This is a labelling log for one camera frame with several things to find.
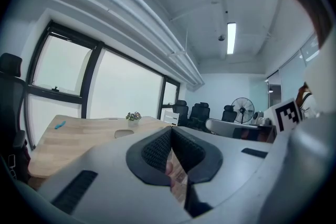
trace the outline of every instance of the electric fan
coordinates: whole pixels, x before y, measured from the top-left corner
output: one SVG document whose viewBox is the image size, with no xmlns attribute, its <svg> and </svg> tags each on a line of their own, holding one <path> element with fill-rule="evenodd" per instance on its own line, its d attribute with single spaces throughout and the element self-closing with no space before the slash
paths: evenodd
<svg viewBox="0 0 336 224">
<path fill-rule="evenodd" d="M 236 121 L 243 124 L 252 119 L 254 105 L 247 98 L 241 97 L 233 101 L 233 110 L 237 112 Z"/>
</svg>

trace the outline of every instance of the desk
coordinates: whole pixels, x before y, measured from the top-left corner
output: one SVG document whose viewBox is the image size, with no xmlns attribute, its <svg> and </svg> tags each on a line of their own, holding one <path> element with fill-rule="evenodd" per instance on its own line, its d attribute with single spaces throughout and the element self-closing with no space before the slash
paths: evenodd
<svg viewBox="0 0 336 224">
<path fill-rule="evenodd" d="M 55 130 L 55 126 L 63 121 L 66 124 Z M 116 139 L 117 130 L 140 133 L 166 126 L 170 124 L 148 116 L 143 117 L 138 126 L 128 127 L 126 119 L 78 119 L 57 115 L 32 152 L 28 170 L 33 178 L 40 179 L 32 185 L 40 185 L 93 146 Z"/>
</svg>

